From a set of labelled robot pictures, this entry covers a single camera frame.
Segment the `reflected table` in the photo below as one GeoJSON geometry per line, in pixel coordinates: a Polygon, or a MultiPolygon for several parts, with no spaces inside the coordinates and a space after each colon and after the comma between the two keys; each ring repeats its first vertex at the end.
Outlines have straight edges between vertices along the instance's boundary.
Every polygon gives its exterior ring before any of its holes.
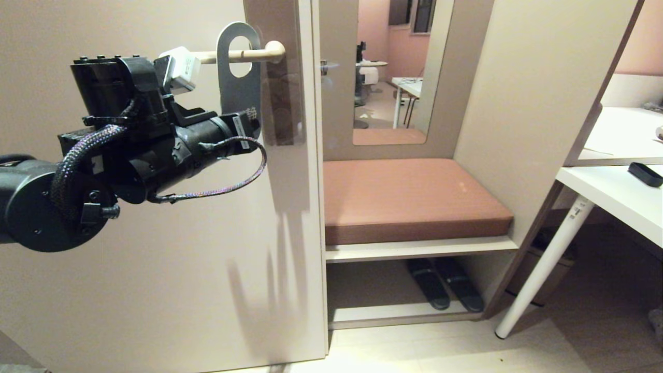
{"type": "Polygon", "coordinates": [[[398,88],[396,91],[396,108],[394,109],[394,128],[397,128],[398,119],[400,117],[400,101],[402,99],[403,91],[414,97],[415,100],[418,100],[421,96],[421,87],[424,80],[423,78],[392,78],[391,82],[398,88]]]}

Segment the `slipper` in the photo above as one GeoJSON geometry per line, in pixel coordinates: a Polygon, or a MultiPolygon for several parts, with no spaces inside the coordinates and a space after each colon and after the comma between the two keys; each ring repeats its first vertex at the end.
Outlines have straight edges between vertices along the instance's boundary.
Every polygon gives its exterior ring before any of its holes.
{"type": "Polygon", "coordinates": [[[483,300],[463,268],[452,257],[435,259],[440,277],[451,287],[460,303],[471,312],[483,311],[483,300]]]}
{"type": "Polygon", "coordinates": [[[430,261],[428,259],[408,259],[407,262],[410,275],[419,284],[419,288],[424,292],[430,305],[440,311],[449,308],[451,299],[430,261]]]}

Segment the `brown cushion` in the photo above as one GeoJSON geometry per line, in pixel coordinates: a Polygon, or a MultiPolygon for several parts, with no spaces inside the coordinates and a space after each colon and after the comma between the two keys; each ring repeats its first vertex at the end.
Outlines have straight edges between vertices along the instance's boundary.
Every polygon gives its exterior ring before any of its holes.
{"type": "Polygon", "coordinates": [[[501,236],[513,215],[451,159],[324,162],[327,245],[501,236]]]}

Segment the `white table leg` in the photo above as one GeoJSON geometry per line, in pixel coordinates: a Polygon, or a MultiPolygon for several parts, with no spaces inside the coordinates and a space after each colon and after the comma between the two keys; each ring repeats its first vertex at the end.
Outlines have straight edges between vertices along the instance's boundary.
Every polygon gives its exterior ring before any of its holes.
{"type": "Polygon", "coordinates": [[[538,264],[534,267],[532,274],[530,274],[530,277],[528,277],[522,286],[518,297],[516,297],[504,319],[497,326],[497,329],[495,329],[495,334],[499,338],[504,339],[509,336],[511,329],[513,329],[527,308],[527,305],[530,304],[539,289],[541,289],[541,286],[550,275],[550,272],[555,268],[555,265],[557,265],[557,262],[585,222],[587,215],[589,215],[593,207],[594,203],[581,195],[575,199],[573,207],[571,207],[571,210],[566,215],[566,219],[562,222],[560,229],[555,233],[552,241],[550,241],[548,248],[546,248],[538,264]]]}
{"type": "Polygon", "coordinates": [[[396,91],[396,108],[394,109],[394,129],[398,128],[398,118],[400,117],[400,100],[402,96],[403,92],[399,86],[398,90],[396,91]]]}

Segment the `white desk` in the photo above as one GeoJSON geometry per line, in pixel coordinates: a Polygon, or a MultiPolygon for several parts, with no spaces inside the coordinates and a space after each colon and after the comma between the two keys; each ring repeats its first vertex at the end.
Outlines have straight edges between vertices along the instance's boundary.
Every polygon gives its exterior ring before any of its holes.
{"type": "Polygon", "coordinates": [[[361,62],[356,62],[355,66],[360,66],[360,67],[382,67],[382,66],[387,66],[389,63],[385,61],[361,61],[361,62]]]}
{"type": "Polygon", "coordinates": [[[656,128],[663,114],[640,108],[603,108],[578,159],[663,158],[656,128]]]}
{"type": "Polygon", "coordinates": [[[400,100],[403,92],[408,92],[411,96],[419,98],[421,96],[421,87],[424,85],[423,78],[391,78],[391,82],[396,85],[396,108],[394,109],[394,128],[398,127],[398,118],[400,117],[400,100]]]}
{"type": "MultiPolygon", "coordinates": [[[[663,175],[663,165],[649,167],[663,175]]],[[[557,180],[578,192],[578,198],[518,297],[495,329],[499,338],[509,335],[595,204],[663,248],[663,189],[645,185],[631,175],[628,169],[628,166],[560,169],[557,180]]]]}

